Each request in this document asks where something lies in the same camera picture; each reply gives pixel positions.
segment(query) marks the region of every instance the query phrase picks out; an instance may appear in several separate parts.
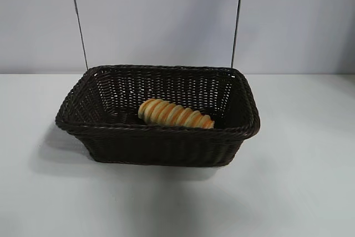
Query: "white tabletop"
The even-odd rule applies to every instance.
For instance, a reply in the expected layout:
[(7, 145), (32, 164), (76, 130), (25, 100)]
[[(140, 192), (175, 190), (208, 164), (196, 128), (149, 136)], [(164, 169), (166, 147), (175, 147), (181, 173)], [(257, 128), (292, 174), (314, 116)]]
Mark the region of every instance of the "white tabletop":
[(355, 236), (355, 76), (248, 75), (220, 169), (102, 164), (54, 126), (79, 75), (0, 75), (1, 237)]

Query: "gray wall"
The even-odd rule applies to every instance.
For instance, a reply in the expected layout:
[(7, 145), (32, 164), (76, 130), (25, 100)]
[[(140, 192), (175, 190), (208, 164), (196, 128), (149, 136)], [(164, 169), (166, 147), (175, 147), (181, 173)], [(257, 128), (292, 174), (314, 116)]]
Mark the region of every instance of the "gray wall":
[(73, 0), (0, 0), (0, 73), (83, 72)]
[[(85, 69), (72, 0), (0, 0), (0, 73)], [(78, 0), (89, 66), (230, 65), (237, 0)], [(355, 73), (355, 0), (242, 0), (244, 73)]]
[(235, 67), (355, 73), (355, 0), (242, 0)]

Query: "spiral bread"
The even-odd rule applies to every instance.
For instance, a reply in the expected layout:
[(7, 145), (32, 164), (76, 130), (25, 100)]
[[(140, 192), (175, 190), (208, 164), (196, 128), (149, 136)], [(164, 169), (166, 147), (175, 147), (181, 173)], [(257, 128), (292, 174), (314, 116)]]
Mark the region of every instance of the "spiral bread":
[(215, 122), (209, 115), (202, 115), (198, 110), (183, 108), (162, 99), (151, 98), (140, 105), (138, 117), (147, 124), (162, 126), (185, 126), (211, 129)]

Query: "twisted bread roll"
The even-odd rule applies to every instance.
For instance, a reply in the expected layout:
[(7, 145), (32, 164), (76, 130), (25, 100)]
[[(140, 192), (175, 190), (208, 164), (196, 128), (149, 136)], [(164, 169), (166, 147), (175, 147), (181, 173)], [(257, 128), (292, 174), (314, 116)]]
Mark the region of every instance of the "twisted bread roll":
[(210, 116), (202, 115), (198, 110), (183, 108), (162, 99), (148, 99), (138, 110), (138, 117), (147, 124), (163, 126), (185, 126), (192, 128), (213, 128), (215, 122)]

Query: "dark brown wicker basket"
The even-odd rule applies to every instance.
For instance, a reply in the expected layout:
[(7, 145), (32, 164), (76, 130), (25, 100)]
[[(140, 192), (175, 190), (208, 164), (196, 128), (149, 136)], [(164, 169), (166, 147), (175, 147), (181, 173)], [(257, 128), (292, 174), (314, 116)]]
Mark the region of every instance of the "dark brown wicker basket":
[[(149, 98), (209, 114), (215, 128), (146, 125), (137, 113)], [(88, 70), (55, 122), (83, 142), (96, 161), (186, 167), (227, 165), (260, 128), (250, 87), (237, 70), (144, 65)]]

